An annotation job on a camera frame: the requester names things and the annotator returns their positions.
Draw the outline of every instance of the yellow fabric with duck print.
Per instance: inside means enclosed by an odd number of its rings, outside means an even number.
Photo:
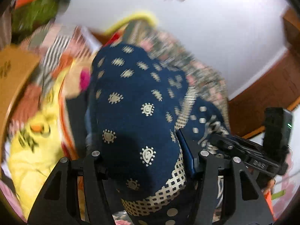
[[[50,172],[64,156],[59,132],[59,92],[67,71],[59,74],[41,111],[12,140],[8,166],[26,219]]]

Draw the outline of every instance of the silver screw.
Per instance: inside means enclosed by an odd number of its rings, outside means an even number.
[[[236,163],[240,163],[241,162],[241,159],[239,157],[234,157],[233,158],[233,161],[236,162]]]
[[[93,151],[92,152],[92,156],[93,157],[97,157],[97,156],[99,156],[100,155],[100,151]]]
[[[207,157],[209,155],[208,151],[201,151],[201,156]]]
[[[61,163],[66,163],[68,161],[68,158],[67,157],[63,157],[60,159],[60,162]]]

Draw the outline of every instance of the green object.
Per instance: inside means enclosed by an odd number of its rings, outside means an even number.
[[[17,34],[17,42],[39,26],[46,24],[54,18],[58,11],[56,0],[35,0],[12,11],[12,33]]]
[[[271,199],[274,200],[274,199],[277,199],[277,198],[282,197],[284,195],[285,195],[285,190],[281,190],[281,191],[279,191],[275,194],[272,194]]]

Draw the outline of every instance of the brown cardboard flap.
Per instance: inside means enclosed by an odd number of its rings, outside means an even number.
[[[39,61],[37,55],[16,46],[0,51],[0,157],[14,105]]]

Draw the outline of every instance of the navy blue patterned cloth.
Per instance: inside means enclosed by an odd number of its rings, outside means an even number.
[[[186,224],[197,184],[189,180],[175,131],[223,157],[213,131],[228,134],[219,110],[197,96],[183,71],[114,43],[92,64],[90,117],[119,198],[134,224]],[[216,205],[222,196],[221,181]]]

